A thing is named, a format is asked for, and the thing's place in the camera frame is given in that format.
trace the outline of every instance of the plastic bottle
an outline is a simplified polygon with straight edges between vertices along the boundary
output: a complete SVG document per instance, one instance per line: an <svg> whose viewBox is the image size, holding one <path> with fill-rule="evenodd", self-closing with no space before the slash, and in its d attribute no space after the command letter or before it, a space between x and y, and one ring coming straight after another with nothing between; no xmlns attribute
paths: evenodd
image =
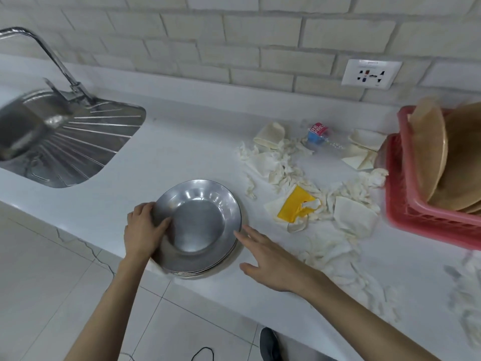
<svg viewBox="0 0 481 361"><path fill-rule="evenodd" d="M326 147L336 155L342 155L349 144L347 134L334 132L322 123L315 123L309 130L307 140L317 146Z"/></svg>

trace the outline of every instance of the white countertop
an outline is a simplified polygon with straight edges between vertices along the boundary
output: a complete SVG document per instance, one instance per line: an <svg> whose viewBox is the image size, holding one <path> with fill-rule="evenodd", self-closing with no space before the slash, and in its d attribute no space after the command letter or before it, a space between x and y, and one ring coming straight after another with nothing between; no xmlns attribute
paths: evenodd
<svg viewBox="0 0 481 361"><path fill-rule="evenodd" d="M255 202L244 195L247 169L236 155L240 141L251 141L274 119L290 127L292 136L305 133L300 128L304 119L344 130L397 131L397 109L386 106L68 66L85 85L94 86L98 96L144 107L146 122L99 174L71 188L48 188L0 169L0 201L120 256L125 254L122 237L127 213L136 204L154 201L177 183L194 178L225 185L240 201L247 223L286 246L295 246L305 233L283 232L264 211L263 203L276 197L269 185L256 180L260 184ZM0 104L41 86L39 76L57 83L58 73L46 61L0 55ZM304 158L300 166L318 185L356 175L322 153ZM458 264L466 250L393 229L384 218L372 238L362 240L361 248L369 273L383 285L404 288L402 332L442 360L479 359L446 306L453 282L443 266ZM219 273L175 281L338 361L360 359L309 304L257 284L238 269L240 262L255 260L243 249Z"/></svg>

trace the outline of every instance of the wall socket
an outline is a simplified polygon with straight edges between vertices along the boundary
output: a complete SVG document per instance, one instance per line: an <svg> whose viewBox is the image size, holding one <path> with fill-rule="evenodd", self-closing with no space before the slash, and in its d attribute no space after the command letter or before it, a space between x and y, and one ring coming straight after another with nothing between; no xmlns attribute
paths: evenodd
<svg viewBox="0 0 481 361"><path fill-rule="evenodd" d="M349 60L341 84L388 90L402 64L384 60Z"/></svg>

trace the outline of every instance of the faucet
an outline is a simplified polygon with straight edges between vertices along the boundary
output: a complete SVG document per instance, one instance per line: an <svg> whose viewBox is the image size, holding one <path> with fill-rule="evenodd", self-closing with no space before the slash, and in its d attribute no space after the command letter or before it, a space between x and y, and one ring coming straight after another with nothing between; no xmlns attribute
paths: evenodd
<svg viewBox="0 0 481 361"><path fill-rule="evenodd" d="M72 92L64 92L64 91L59 91L48 79L45 79L45 82L47 85L55 92L63 96L68 102L73 102L73 101L84 101L88 105L94 105L95 104L95 97L91 95L87 89L83 86L82 83L78 82L72 74L69 72L69 70L65 67L65 65L62 63L62 61L57 57L57 55L53 52L53 50L45 43L45 41L38 36L37 34L33 33L32 31L21 28L21 27L12 27L12 28L7 28L7 29L1 29L0 30L0 39L5 39L9 38L11 36L15 35L24 35L24 36L29 36L37 43L39 43L40 47L45 51L45 53L50 57L50 59L55 63L55 65L60 69L62 74L65 76L65 78L69 81L70 83L70 88L72 89Z"/></svg>

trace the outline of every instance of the shoe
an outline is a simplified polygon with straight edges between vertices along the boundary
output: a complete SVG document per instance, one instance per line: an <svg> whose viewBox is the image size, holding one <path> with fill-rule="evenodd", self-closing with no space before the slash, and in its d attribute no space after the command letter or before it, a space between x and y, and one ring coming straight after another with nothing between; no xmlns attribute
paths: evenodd
<svg viewBox="0 0 481 361"><path fill-rule="evenodd" d="M263 361L282 361L279 341L272 329L266 327L261 330L259 349Z"/></svg>

